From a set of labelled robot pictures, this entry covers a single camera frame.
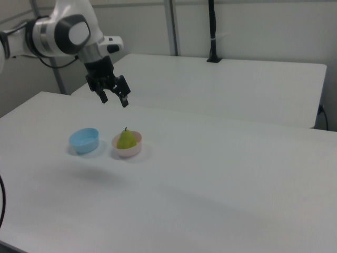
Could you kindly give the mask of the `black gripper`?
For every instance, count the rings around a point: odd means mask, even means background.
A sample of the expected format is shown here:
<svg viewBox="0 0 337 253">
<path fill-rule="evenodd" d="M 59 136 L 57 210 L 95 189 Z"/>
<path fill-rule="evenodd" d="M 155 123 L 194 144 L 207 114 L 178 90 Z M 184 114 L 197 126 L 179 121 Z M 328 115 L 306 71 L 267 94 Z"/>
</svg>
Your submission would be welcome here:
<svg viewBox="0 0 337 253">
<path fill-rule="evenodd" d="M 108 101 L 105 89 L 113 90 L 121 102 L 122 107 L 128 106 L 128 95 L 131 90 L 124 76 L 116 77 L 113 73 L 114 67 L 109 56 L 102 59 L 84 64 L 87 75 L 86 80 L 92 92 L 100 97 L 103 104 Z"/>
</svg>

